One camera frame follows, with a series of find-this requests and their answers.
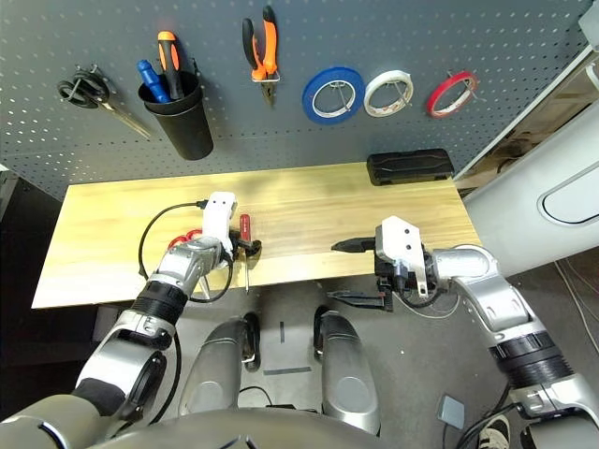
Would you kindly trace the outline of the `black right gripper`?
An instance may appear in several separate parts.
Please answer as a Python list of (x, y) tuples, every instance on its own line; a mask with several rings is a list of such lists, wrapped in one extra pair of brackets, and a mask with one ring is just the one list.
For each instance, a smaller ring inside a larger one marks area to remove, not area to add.
[[(351, 238), (334, 243), (332, 251), (343, 253), (366, 253), (375, 249), (375, 237)], [(377, 277), (376, 295), (363, 292), (340, 290), (327, 292), (327, 297), (341, 301), (351, 307), (393, 311), (391, 296), (396, 294), (402, 302), (435, 302), (438, 299), (437, 280), (433, 272), (431, 255), (424, 253), (425, 274), (428, 294), (425, 298), (418, 295), (416, 275), (408, 272), (405, 277), (397, 275), (395, 268), (377, 255), (374, 257), (374, 274)]]

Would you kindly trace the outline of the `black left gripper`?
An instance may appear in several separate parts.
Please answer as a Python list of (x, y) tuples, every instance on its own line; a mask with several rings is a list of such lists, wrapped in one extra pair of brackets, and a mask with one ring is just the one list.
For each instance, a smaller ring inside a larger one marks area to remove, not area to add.
[(239, 256), (242, 250), (244, 250), (246, 256), (254, 256), (261, 252), (262, 242), (259, 239), (244, 240), (241, 244), (241, 231), (237, 229), (230, 229), (228, 236), (232, 244), (231, 252), (234, 256)]

